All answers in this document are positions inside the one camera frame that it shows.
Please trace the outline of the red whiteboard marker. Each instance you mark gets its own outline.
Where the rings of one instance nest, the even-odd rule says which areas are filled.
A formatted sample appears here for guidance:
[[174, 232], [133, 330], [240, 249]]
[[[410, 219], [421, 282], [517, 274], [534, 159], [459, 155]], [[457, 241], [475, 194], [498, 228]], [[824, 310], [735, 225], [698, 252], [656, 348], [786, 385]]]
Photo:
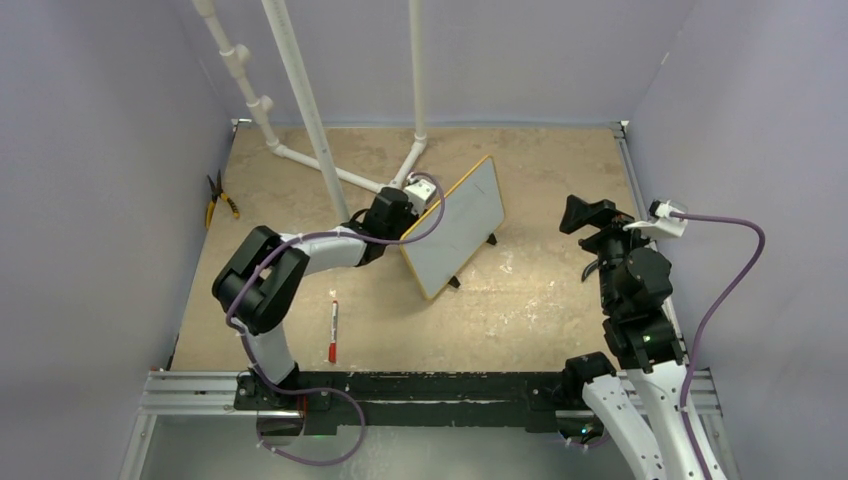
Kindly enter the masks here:
[[337, 300], [333, 300], [331, 309], [331, 340], [328, 347], [328, 361], [331, 364], [337, 363], [338, 322], [339, 303]]

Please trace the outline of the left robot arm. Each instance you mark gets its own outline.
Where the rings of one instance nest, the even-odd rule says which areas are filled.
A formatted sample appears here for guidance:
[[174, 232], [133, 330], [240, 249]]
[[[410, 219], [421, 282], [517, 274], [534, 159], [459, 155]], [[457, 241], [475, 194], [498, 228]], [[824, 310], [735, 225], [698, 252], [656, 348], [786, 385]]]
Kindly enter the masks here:
[[389, 245], [427, 210], [435, 191], [414, 194], [410, 187], [384, 187], [371, 206], [333, 229], [281, 234], [254, 228], [212, 285], [228, 327], [236, 331], [258, 378], [259, 395], [272, 408], [292, 405], [298, 395], [299, 367], [288, 347], [283, 320], [302, 280], [336, 268], [361, 267], [382, 257]]

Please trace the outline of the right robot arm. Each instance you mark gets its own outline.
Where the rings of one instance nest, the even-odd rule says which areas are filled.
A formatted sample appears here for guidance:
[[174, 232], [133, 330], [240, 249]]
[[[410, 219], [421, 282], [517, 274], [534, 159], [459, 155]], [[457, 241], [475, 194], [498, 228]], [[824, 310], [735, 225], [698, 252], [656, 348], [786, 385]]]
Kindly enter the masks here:
[[724, 479], [695, 404], [677, 330], [664, 309], [673, 287], [671, 263], [651, 243], [679, 238], [685, 213], [670, 201], [652, 204], [638, 221], [610, 200], [566, 199], [559, 229], [592, 226], [579, 246], [595, 255], [604, 338], [609, 353], [567, 360], [564, 399], [587, 406], [638, 479]]

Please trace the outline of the yellow-framed whiteboard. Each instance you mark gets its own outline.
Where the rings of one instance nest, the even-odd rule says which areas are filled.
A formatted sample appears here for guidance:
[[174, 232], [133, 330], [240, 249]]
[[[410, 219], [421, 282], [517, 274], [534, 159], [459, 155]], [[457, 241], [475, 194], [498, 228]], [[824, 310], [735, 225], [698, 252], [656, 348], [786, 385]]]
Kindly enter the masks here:
[[400, 251], [422, 296], [435, 299], [486, 243], [495, 245], [505, 209], [494, 158], [485, 156], [402, 236]]

